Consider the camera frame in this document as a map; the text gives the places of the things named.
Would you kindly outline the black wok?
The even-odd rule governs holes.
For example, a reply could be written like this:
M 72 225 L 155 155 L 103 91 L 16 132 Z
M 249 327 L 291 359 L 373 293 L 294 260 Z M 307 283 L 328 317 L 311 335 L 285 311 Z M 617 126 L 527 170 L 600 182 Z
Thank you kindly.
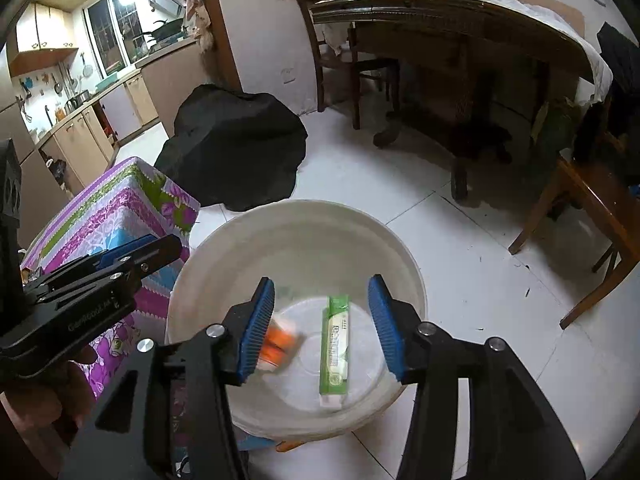
M 183 19 L 176 18 L 171 21 L 162 21 L 160 27 L 152 30 L 152 32 L 145 32 L 145 36 L 152 36 L 156 42 L 164 41 L 165 39 L 180 34 L 182 32 Z

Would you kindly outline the dark wooden dining table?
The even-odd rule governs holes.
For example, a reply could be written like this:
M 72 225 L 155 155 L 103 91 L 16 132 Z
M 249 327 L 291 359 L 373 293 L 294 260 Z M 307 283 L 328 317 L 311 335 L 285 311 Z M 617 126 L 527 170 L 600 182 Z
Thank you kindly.
M 439 143 L 454 158 L 451 194 L 455 200 L 468 196 L 469 162 L 481 154 L 503 152 L 504 131 L 492 123 L 490 115 L 506 60 L 520 56 L 532 63 L 529 80 L 538 102 L 547 96 L 555 70 L 580 78 L 574 70 L 565 69 L 567 62 L 553 62 L 549 53 L 531 56 L 513 44 L 434 32 L 416 23 L 317 25 L 341 24 L 349 24 L 354 34 L 355 52 L 395 61 L 392 108 L 385 128 L 373 138 L 374 145 L 386 148 L 404 127 Z

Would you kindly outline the floral purple tablecloth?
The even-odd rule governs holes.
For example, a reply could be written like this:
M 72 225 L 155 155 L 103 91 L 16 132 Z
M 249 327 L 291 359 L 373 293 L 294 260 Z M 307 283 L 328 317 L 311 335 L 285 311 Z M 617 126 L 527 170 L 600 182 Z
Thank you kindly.
M 147 162 L 130 157 L 79 193 L 36 236 L 21 263 L 48 274 L 65 263 L 114 249 L 145 235 L 177 235 L 179 259 L 142 282 L 136 307 L 90 342 L 98 357 L 84 365 L 87 382 L 99 396 L 143 338 L 165 339 L 169 298 L 186 259 L 200 203 Z

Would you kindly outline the brown wooden stool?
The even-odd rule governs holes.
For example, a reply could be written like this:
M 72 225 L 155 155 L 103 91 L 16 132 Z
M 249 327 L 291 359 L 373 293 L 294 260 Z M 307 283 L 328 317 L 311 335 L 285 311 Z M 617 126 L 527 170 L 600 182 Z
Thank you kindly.
M 602 162 L 578 166 L 560 158 L 510 254 L 520 252 L 537 230 L 563 278 L 577 270 L 593 276 L 593 290 L 561 318 L 563 330 L 639 267 L 639 199 Z

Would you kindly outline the black cloth cover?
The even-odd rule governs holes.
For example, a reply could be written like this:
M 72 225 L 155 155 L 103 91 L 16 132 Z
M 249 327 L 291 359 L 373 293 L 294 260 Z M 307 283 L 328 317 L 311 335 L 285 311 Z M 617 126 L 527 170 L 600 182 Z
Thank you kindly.
M 271 94 L 201 84 L 179 106 L 154 167 L 202 206 L 243 212 L 292 195 L 307 138 Z

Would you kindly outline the white table cover cloth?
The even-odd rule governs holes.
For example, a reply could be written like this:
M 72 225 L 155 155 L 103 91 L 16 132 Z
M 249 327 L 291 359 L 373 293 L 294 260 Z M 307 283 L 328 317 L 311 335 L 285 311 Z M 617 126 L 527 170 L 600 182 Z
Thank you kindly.
M 311 7 L 317 24 L 416 23 L 434 32 L 486 39 L 551 55 L 593 85 L 590 102 L 603 102 L 613 72 L 602 55 L 567 21 L 544 6 L 520 0 L 322 0 Z

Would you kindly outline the dark wooden chair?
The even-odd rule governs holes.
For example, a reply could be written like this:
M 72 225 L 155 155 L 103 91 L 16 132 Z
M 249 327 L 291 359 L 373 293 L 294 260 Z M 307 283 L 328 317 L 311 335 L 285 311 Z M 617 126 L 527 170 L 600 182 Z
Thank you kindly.
M 370 53 L 355 52 L 355 36 L 349 24 L 338 25 L 336 29 L 329 26 L 322 28 L 314 24 L 311 7 L 320 1 L 324 0 L 296 0 L 303 15 L 311 55 L 314 59 L 318 112 L 322 113 L 326 109 L 324 72 L 339 70 L 348 75 L 349 96 L 352 101 L 352 126 L 358 130 L 361 127 L 361 81 L 363 79 L 374 81 L 378 90 L 385 90 L 386 99 L 389 100 L 392 94 L 395 61 L 390 58 L 379 58 Z

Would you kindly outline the beige kitchen cabinets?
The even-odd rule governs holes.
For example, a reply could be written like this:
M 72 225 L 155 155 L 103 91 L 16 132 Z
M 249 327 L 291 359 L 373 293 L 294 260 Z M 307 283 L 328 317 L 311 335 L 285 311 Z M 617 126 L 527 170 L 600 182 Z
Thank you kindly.
M 6 60 L 36 152 L 68 194 L 104 173 L 119 145 L 157 118 L 137 62 L 102 74 L 84 10 L 31 3 L 9 34 Z

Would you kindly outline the white plastic bucket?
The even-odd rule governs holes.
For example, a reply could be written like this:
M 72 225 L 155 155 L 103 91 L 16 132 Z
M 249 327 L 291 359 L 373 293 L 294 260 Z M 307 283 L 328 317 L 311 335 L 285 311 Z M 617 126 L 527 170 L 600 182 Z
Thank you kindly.
M 263 206 L 194 249 L 170 294 L 166 340 L 175 344 L 221 322 L 230 307 L 250 299 L 261 278 L 271 278 L 273 315 L 300 341 L 285 366 L 229 388 L 232 422 L 273 441 L 332 438 L 375 419 L 405 390 L 386 366 L 368 308 L 374 274 L 393 297 L 426 315 L 416 260 L 383 223 L 320 200 Z M 326 408 L 319 394 L 322 312 L 335 296 L 350 300 L 348 390 L 340 408 Z

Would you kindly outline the kitchen window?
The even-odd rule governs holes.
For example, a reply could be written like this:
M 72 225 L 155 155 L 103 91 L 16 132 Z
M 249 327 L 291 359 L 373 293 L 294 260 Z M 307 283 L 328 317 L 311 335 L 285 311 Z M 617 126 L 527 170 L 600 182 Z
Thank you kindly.
M 93 51 L 104 76 L 111 76 L 149 53 L 136 0 L 98 0 L 84 10 Z

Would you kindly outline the orange white packet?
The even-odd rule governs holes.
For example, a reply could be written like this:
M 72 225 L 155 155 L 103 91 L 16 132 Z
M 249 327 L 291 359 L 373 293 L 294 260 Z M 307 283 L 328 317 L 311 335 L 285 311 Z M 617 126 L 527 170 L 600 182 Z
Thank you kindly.
M 286 367 L 302 340 L 303 334 L 298 330 L 297 325 L 277 314 L 266 331 L 258 356 L 257 369 L 261 372 L 273 373 Z

